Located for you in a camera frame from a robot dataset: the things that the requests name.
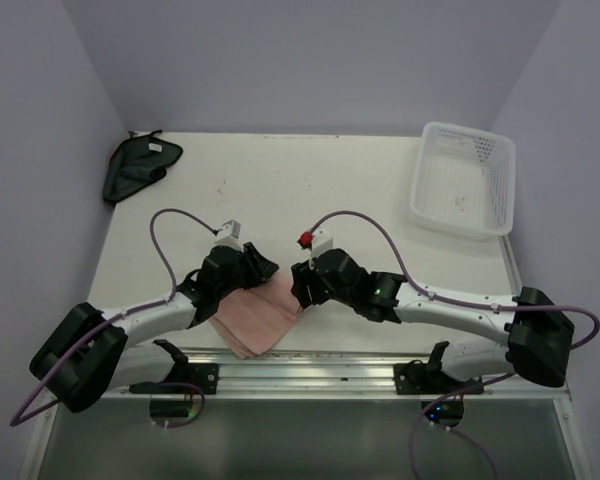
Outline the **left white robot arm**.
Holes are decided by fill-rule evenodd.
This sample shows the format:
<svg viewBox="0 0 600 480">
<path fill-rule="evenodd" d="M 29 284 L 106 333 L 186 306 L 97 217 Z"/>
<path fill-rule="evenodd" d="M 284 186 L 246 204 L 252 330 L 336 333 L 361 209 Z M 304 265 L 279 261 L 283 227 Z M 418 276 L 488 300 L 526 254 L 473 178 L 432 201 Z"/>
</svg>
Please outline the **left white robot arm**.
<svg viewBox="0 0 600 480">
<path fill-rule="evenodd" d="M 110 318 L 88 302 L 74 306 L 34 355 L 29 370 L 71 412 L 82 412 L 113 387 L 125 351 L 206 322 L 229 294 L 260 287 L 278 271 L 279 265 L 250 242 L 240 250 L 216 246 L 173 295 L 117 309 Z"/>
</svg>

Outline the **pink towel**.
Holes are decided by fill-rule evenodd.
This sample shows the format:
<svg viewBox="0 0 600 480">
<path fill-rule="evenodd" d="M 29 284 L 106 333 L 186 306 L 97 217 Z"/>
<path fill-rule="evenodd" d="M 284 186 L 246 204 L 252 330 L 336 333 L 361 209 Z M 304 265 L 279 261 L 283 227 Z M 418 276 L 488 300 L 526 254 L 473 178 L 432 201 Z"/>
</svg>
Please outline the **pink towel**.
<svg viewBox="0 0 600 480">
<path fill-rule="evenodd" d="M 276 272 L 264 285 L 224 298 L 210 323 L 238 358 L 262 355 L 289 332 L 303 311 L 291 287 L 290 275 Z"/>
</svg>

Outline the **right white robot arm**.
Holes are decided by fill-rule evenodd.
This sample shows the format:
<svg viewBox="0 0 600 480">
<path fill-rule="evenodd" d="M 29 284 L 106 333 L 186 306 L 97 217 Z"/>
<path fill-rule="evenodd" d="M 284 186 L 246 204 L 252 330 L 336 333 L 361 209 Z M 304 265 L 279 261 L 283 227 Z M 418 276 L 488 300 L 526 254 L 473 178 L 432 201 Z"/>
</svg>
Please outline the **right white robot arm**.
<svg viewBox="0 0 600 480">
<path fill-rule="evenodd" d="M 291 292 L 304 308 L 336 301 L 376 323 L 428 324 L 478 336 L 475 343 L 436 346 L 425 369 L 434 391 L 505 373 L 545 387 L 565 383 L 575 327 L 539 290 L 490 296 L 486 305 L 475 294 L 454 292 L 444 302 L 442 290 L 417 290 L 403 275 L 369 272 L 342 249 L 296 263 L 291 273 Z"/>
</svg>

